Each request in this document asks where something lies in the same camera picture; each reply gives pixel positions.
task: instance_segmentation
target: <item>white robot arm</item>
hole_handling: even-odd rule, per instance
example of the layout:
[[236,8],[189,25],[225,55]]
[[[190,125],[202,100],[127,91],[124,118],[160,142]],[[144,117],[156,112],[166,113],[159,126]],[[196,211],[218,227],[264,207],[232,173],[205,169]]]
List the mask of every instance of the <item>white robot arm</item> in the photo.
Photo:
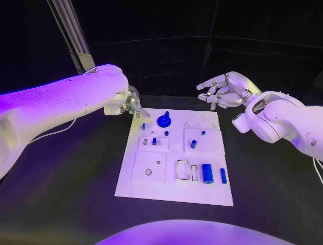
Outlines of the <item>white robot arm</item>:
[[209,87],[199,99],[222,108],[245,105],[245,112],[232,120],[241,133],[252,130],[268,143],[287,139],[298,151],[323,161],[323,107],[304,106],[288,94],[261,92],[251,80],[229,72],[196,86]]
[[40,87],[0,95],[0,178],[26,145],[46,130],[104,107],[105,115],[141,109],[138,93],[114,65]]

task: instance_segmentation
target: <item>blue tube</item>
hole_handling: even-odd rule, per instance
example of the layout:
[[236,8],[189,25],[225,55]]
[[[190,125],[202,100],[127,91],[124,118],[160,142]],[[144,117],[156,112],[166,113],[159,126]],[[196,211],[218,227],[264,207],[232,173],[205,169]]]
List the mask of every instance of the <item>blue tube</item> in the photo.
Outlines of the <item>blue tube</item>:
[[226,184],[226,175],[225,175],[225,169],[221,168],[221,174],[222,174],[222,183]]
[[212,172],[210,172],[210,164],[202,165],[202,172],[203,172],[203,183],[210,184],[213,182],[212,180]]
[[193,149],[196,147],[196,141],[192,140],[192,143],[190,143],[190,148]]

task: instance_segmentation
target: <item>dark table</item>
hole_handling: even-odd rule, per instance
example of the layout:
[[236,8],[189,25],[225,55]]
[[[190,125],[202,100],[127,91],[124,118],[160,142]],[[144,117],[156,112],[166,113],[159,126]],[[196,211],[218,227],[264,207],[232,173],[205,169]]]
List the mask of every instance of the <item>dark table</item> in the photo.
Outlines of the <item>dark table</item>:
[[[209,110],[186,97],[143,96],[141,104]],[[114,197],[131,115],[98,110],[26,147],[0,186],[0,244],[94,244],[166,219],[223,222],[295,244],[323,244],[323,187],[311,158],[288,141],[268,144],[236,131],[231,120],[242,106],[216,110],[233,207]]]

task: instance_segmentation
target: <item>white board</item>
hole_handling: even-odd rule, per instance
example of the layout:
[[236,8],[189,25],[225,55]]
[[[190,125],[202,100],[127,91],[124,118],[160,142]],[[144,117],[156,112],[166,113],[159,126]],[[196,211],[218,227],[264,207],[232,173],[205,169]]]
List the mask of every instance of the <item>white board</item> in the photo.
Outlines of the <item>white board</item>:
[[[216,112],[164,109],[146,111],[150,118],[134,116],[131,121],[115,196],[233,206]],[[171,123],[167,128],[161,128],[156,121],[166,111]],[[192,140],[197,142],[195,148],[190,148]],[[210,184],[202,181],[205,163],[212,168]],[[225,184],[221,168],[226,174]]]

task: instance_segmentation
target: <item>small blue part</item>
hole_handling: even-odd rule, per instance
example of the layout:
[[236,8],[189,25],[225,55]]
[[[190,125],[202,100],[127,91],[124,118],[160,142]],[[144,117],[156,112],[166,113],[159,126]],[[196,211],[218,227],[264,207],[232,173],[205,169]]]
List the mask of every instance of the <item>small blue part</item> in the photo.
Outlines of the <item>small blue part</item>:
[[226,175],[225,175],[225,169],[221,168],[221,174],[222,174],[222,183],[226,184]]
[[202,165],[202,172],[203,172],[203,183],[210,184],[213,182],[212,180],[212,172],[210,172],[210,164]]
[[161,127],[161,128],[166,128],[170,126],[170,114],[169,112],[166,111],[164,112],[164,115],[161,115],[159,118],[157,118],[157,125]]
[[192,143],[190,143],[190,148],[193,149],[196,147],[196,141],[192,140]]

